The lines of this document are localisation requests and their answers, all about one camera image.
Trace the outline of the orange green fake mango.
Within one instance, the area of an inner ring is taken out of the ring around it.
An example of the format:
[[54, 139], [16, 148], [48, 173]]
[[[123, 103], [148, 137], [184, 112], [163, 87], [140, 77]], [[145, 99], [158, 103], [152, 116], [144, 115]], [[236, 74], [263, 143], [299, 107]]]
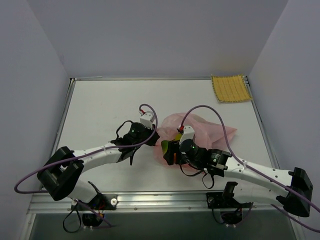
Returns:
[[161, 142], [161, 149], [162, 149], [163, 155], [165, 155], [171, 150], [172, 142], [173, 142], [172, 140], [163, 140]]

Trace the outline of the pink plastic bag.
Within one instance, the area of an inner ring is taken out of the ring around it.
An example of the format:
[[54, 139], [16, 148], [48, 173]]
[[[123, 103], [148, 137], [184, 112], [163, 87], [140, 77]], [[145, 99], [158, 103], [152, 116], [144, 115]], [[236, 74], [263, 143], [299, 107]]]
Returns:
[[[154, 159], [163, 166], [168, 166], [167, 161], [163, 158], [161, 141], [171, 141], [178, 134], [177, 128], [180, 126], [185, 113], [174, 113], [167, 116], [160, 126], [157, 127], [159, 139], [153, 148]], [[206, 149], [226, 150], [227, 144], [224, 137], [223, 128], [220, 124], [209, 122], [204, 118], [189, 114], [184, 121], [184, 125], [191, 126], [195, 131], [195, 143]]]

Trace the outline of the green fake pear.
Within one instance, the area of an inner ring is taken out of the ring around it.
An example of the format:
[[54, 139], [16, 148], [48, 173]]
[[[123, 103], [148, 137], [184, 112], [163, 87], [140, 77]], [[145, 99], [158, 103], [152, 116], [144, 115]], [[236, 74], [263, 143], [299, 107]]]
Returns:
[[175, 141], [179, 141], [182, 137], [182, 134], [178, 133], [175, 137], [174, 137], [174, 140]]

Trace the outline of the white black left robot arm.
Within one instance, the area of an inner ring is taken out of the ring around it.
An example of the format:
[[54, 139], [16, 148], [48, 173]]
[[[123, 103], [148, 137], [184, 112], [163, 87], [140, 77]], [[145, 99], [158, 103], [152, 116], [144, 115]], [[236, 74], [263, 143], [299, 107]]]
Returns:
[[153, 147], [159, 139], [157, 125], [151, 123], [150, 126], [132, 122], [124, 136], [87, 150], [70, 150], [63, 146], [46, 162], [48, 168], [37, 173], [37, 178], [53, 200], [77, 199], [88, 209], [95, 210], [100, 206], [102, 194], [90, 181], [80, 180], [81, 174], [126, 159], [132, 164], [134, 154], [142, 145]]

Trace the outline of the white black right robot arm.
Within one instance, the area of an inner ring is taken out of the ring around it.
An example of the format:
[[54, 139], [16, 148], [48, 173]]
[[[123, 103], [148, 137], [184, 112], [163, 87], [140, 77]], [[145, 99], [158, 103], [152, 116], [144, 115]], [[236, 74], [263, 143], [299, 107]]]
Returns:
[[192, 139], [163, 140], [163, 158], [169, 165], [188, 164], [198, 174], [231, 178], [222, 193], [223, 203], [251, 202], [282, 206], [285, 211], [298, 217], [310, 216], [313, 184], [302, 168], [281, 170], [238, 159], [219, 149], [199, 147]]

